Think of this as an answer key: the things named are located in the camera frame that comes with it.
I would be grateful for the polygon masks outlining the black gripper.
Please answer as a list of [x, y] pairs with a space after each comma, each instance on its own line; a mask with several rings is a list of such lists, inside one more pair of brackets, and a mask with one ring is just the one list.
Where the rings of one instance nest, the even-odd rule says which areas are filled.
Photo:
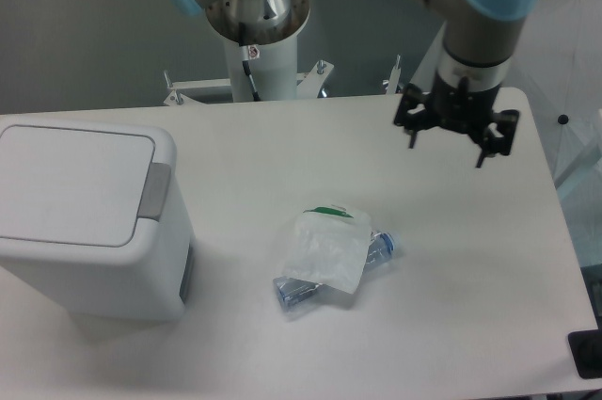
[[415, 147], [420, 131], [434, 127], [475, 136], [481, 149], [476, 168], [481, 168], [486, 158], [511, 153], [520, 118], [516, 109], [493, 111], [500, 87], [471, 90], [469, 77], [450, 84], [436, 72], [430, 93], [412, 83], [403, 88], [393, 124], [409, 135], [409, 149]]

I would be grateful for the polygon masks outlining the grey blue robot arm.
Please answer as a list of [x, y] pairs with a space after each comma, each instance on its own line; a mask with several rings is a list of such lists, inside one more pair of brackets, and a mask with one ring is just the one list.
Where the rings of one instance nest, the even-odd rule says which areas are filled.
[[[307, 22], [309, 0], [171, 1], [204, 14], [224, 41], [235, 101], [296, 96], [297, 57], [286, 45]], [[435, 127], [468, 136], [484, 159], [509, 155], [519, 114], [494, 103], [536, 0], [419, 1], [445, 20], [442, 52], [429, 89], [403, 88], [394, 124], [411, 138]]]

